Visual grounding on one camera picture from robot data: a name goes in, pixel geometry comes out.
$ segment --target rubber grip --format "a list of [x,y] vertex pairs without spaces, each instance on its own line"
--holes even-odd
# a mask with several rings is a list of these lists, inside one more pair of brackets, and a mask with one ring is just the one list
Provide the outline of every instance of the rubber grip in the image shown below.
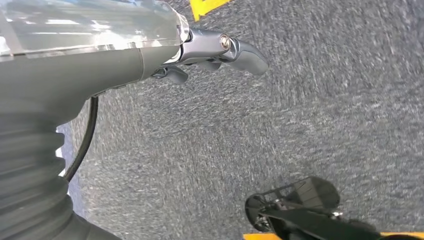
[[229,65],[237,70],[248,71],[253,75],[262,75],[268,70],[268,63],[257,54],[249,51],[240,52],[240,56]]
[[268,70],[268,62],[264,55],[252,44],[233,39],[233,49],[230,61],[228,64],[233,68],[241,71],[247,71],[253,75],[262,75]]

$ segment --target hex bolt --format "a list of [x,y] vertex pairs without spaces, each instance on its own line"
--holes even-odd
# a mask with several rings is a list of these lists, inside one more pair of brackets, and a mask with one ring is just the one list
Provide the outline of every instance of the hex bolt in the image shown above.
[[231,41],[230,41],[230,37],[228,35],[222,34],[221,37],[219,38],[219,43],[221,44],[221,47],[224,50],[230,49]]

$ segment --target black cable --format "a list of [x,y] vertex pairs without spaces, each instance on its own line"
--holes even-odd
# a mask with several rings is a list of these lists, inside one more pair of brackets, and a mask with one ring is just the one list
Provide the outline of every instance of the black cable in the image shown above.
[[78,168],[80,167],[84,157],[87,154],[87,151],[90,148],[90,144],[92,142],[93,135],[94,135],[94,130],[96,128],[98,111],[99,111],[99,98],[91,97],[90,112],[88,116],[87,128],[85,130],[84,137],[82,138],[82,142],[81,142],[81,145],[79,146],[79,150],[78,150],[78,153],[76,154],[75,159],[73,160],[72,164],[69,166],[69,168],[66,170],[63,176],[68,182],[70,182],[72,178],[74,177],[75,173],[77,173]]

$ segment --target clear plastic cover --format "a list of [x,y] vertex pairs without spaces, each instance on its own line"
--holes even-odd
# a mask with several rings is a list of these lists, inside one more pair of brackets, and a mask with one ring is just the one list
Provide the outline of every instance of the clear plastic cover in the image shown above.
[[186,18],[156,0],[0,0],[1,61],[177,46]]

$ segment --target yellow tape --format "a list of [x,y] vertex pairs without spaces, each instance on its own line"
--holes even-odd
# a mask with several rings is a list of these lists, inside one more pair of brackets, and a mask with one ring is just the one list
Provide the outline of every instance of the yellow tape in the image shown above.
[[221,7],[229,1],[230,0],[190,0],[194,20],[199,21],[201,16],[205,16],[210,11]]
[[[382,232],[381,233],[381,235],[384,235],[384,236],[396,235],[396,234],[414,236],[424,240],[424,232]],[[281,240],[274,233],[244,234],[243,237],[244,237],[244,240]]]

